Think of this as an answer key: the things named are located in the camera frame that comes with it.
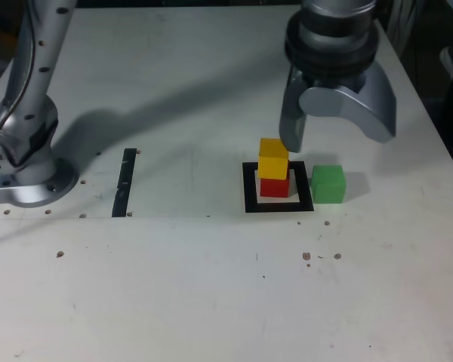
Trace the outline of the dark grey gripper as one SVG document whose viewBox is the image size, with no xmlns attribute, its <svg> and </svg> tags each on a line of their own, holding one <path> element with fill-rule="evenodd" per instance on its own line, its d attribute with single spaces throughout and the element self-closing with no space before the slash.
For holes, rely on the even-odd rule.
<svg viewBox="0 0 453 362">
<path fill-rule="evenodd" d="M 289 152 L 301 150 L 306 115 L 346 119 L 379 143 L 396 136 L 396 97 L 378 62 L 358 75 L 324 79 L 291 66 L 279 120 Z"/>
</svg>

